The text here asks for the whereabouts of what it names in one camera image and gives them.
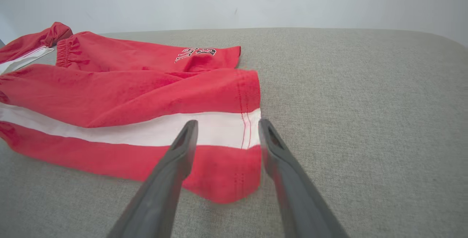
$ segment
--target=white wall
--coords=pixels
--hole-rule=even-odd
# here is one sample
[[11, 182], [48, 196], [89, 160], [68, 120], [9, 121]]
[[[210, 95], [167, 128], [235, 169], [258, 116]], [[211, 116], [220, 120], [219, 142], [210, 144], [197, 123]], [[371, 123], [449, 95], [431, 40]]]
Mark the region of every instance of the white wall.
[[5, 43], [54, 21], [75, 33], [250, 27], [418, 30], [468, 46], [468, 0], [0, 0]]

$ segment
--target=gray fabric surface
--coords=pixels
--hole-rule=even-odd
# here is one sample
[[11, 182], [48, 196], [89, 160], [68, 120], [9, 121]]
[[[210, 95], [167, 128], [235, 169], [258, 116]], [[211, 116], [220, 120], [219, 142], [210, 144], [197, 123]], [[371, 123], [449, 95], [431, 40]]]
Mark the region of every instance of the gray fabric surface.
[[[241, 45], [269, 118], [351, 237], [466, 237], [468, 50], [411, 31], [105, 34]], [[36, 63], [54, 63], [51, 53]], [[0, 237], [105, 237], [140, 183], [0, 148]], [[282, 237], [274, 185], [229, 205], [183, 190], [173, 237]]]

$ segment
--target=red fabric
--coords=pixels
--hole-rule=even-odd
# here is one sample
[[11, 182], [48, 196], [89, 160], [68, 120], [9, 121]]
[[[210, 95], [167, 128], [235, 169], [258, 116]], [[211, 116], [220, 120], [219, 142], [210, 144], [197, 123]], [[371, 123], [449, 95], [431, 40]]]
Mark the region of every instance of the red fabric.
[[21, 36], [2, 47], [0, 49], [0, 63], [14, 60], [42, 46], [48, 48], [55, 46], [58, 41], [68, 38], [72, 34], [72, 30], [68, 26], [55, 22], [50, 28], [40, 33]]
[[255, 71], [217, 69], [175, 76], [158, 71], [90, 73], [35, 64], [0, 75], [0, 102], [97, 128], [174, 113], [248, 113], [260, 107], [260, 96]]
[[[48, 135], [0, 122], [0, 136], [18, 153], [89, 173], [144, 181], [168, 147], [94, 143]], [[215, 203], [232, 203], [256, 191], [261, 150], [197, 146], [183, 187]]]
[[[255, 71], [234, 69], [239, 52], [240, 47], [177, 48], [78, 33], [57, 45], [57, 66], [36, 64], [0, 75], [0, 102], [84, 128], [175, 113], [239, 113], [245, 132], [252, 121], [244, 113], [260, 107], [260, 87]], [[90, 173], [144, 180], [169, 147], [48, 135], [1, 116], [0, 136], [14, 151]], [[260, 168], [259, 146], [250, 139], [239, 148], [201, 145], [184, 187], [230, 203], [258, 188]]]
[[57, 66], [89, 72], [155, 70], [168, 73], [235, 68], [241, 53], [240, 46], [215, 49], [214, 56], [208, 48], [184, 52], [187, 48], [106, 38], [89, 31], [60, 41], [57, 49]]

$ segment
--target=printed logo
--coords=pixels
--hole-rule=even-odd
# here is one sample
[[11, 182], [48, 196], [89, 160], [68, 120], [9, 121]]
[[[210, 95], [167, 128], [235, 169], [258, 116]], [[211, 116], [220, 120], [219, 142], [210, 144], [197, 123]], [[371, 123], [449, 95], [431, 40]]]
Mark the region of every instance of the printed logo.
[[216, 50], [212, 48], [187, 48], [182, 50], [182, 52], [177, 55], [178, 57], [175, 59], [174, 63], [180, 59], [192, 56], [193, 52], [195, 52], [195, 54], [209, 53], [211, 55], [215, 55]]

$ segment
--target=elastic cuff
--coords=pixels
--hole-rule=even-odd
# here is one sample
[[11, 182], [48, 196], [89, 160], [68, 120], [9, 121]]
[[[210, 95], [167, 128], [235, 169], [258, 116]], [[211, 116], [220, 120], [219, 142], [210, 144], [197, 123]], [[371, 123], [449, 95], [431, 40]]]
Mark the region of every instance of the elastic cuff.
[[70, 43], [67, 39], [60, 40], [57, 43], [57, 62], [55, 63], [56, 66], [60, 67], [68, 67], [72, 63], [68, 60], [68, 55], [70, 52]]

